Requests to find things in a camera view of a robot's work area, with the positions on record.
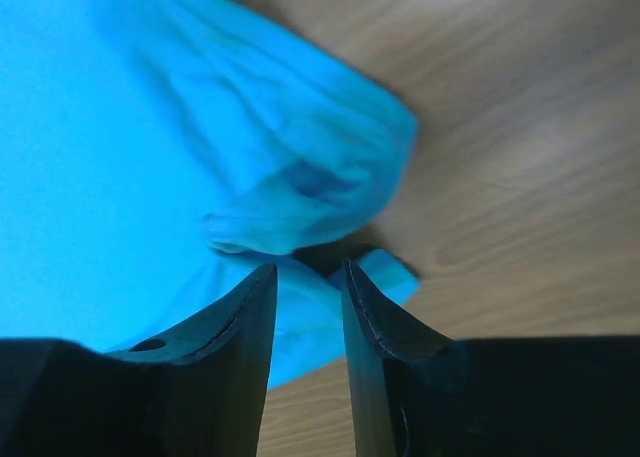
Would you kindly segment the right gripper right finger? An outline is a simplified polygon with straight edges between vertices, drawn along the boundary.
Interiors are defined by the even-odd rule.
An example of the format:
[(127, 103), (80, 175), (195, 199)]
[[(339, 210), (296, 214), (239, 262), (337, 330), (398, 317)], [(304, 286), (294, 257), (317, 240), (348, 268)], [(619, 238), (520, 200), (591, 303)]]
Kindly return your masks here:
[(343, 266), (360, 456), (635, 456), (639, 340), (453, 340)]

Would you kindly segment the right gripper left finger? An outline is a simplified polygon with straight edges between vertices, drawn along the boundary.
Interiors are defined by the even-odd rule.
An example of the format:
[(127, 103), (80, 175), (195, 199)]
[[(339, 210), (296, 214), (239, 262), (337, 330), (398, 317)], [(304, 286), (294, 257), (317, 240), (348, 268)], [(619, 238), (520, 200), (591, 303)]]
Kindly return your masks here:
[(5, 456), (252, 456), (275, 327), (265, 264), (172, 328), (118, 352), (1, 343)]

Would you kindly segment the cyan blue t-shirt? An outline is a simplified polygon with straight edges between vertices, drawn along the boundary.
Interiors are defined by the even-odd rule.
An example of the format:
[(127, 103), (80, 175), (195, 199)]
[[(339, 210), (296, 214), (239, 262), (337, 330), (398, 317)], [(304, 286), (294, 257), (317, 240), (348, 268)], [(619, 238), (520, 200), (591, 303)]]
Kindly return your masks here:
[(417, 121), (230, 0), (1, 0), (1, 334), (130, 348), (279, 268), (269, 384), (344, 355), (340, 277)]

